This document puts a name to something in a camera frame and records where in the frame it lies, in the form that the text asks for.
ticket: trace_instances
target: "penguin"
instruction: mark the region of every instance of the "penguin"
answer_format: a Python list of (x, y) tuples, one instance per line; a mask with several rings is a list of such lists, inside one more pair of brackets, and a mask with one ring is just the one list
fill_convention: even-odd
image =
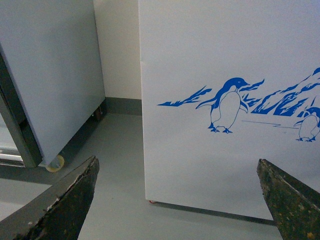
[(248, 105), (241, 100), (238, 89), (249, 84), (240, 77), (234, 77), (226, 81), (214, 98), (203, 101), (195, 109), (206, 105), (211, 106), (211, 124), (208, 127), (211, 132), (220, 132), (217, 128), (223, 127), (224, 133), (232, 133), (229, 128), (234, 124), (239, 110), (248, 113)]
[(310, 115), (296, 122), (294, 127), (300, 125), (298, 141), (312, 142), (320, 132), (320, 108), (313, 106), (305, 111)]

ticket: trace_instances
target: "gray baseboard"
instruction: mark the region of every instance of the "gray baseboard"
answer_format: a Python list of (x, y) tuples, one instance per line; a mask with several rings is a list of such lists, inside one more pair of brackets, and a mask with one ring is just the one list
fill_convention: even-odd
[(106, 97), (106, 111), (109, 114), (142, 116), (141, 99)]

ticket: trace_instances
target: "freezer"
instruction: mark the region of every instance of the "freezer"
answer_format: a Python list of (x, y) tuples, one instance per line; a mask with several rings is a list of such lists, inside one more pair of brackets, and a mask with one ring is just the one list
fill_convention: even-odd
[(1, 1), (0, 53), (1, 137), (49, 165), (105, 99), (93, 1)]
[(272, 219), (259, 159), (320, 191), (319, 7), (139, 0), (146, 199)]

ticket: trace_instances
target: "gray floor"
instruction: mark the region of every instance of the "gray floor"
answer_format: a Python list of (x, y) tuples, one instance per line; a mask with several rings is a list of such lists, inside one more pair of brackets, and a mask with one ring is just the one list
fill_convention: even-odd
[(142, 117), (109, 114), (88, 121), (63, 149), (66, 166), (1, 168), (0, 178), (53, 184), (96, 155), (100, 172), (79, 240), (281, 240), (275, 226), (220, 217), (145, 199)]

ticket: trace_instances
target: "yellow caster wheel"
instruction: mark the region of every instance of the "yellow caster wheel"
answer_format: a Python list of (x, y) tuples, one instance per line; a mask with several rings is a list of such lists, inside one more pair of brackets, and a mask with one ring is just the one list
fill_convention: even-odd
[(65, 165), (65, 159), (61, 155), (57, 155), (56, 158), (45, 169), (50, 173), (58, 172)]

